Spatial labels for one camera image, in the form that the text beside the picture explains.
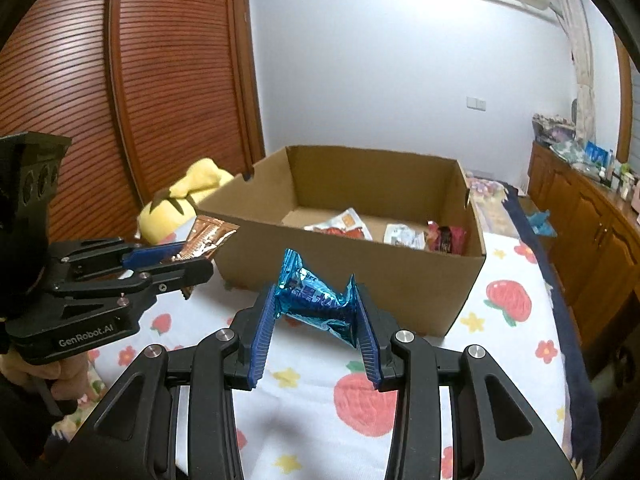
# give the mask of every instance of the curtain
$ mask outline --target curtain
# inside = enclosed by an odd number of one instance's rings
[[[578,107],[575,135],[584,143],[596,141],[595,99],[593,92],[593,51],[587,15],[582,0],[558,0],[560,25],[569,38],[578,80]]]

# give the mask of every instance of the white snack package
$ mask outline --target white snack package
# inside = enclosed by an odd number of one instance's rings
[[[338,216],[319,224],[305,226],[306,231],[318,231],[321,233],[344,236],[347,238],[360,238],[373,240],[365,223],[360,219],[352,207]]]
[[[414,231],[404,224],[387,224],[384,243],[423,251],[425,247],[424,231]]]

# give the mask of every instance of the navy blue blanket edge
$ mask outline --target navy blue blanket edge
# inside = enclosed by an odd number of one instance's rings
[[[564,369],[570,397],[570,414],[572,421],[571,441],[573,457],[576,462],[582,460],[583,472],[589,478],[598,465],[600,455],[600,414],[595,394],[591,388],[580,345],[575,334],[569,310],[560,293],[560,285],[556,274],[549,264],[546,253],[538,240],[538,236],[529,225],[520,202],[518,191],[505,184],[507,200],[503,203],[515,225],[520,239],[526,243],[536,255],[542,277],[553,287],[551,291],[554,319],[558,330],[558,343],[564,354]]]

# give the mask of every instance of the metal screw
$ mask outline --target metal screw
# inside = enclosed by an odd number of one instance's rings
[[[468,352],[475,359],[482,359],[486,355],[486,350],[480,345],[471,345]]]
[[[145,356],[158,357],[162,353],[162,345],[149,345],[145,348]]]
[[[398,330],[396,332],[396,339],[401,343],[410,343],[415,339],[414,333],[408,330]]]
[[[230,328],[221,328],[216,332],[216,339],[218,341],[231,341],[236,336],[236,333]]]

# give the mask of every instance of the stuffed toy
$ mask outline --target stuffed toy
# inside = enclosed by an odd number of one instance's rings
[[[210,158],[194,162],[184,177],[161,189],[138,216],[138,230],[149,244],[171,242],[174,231],[196,216],[207,196],[233,179]]]

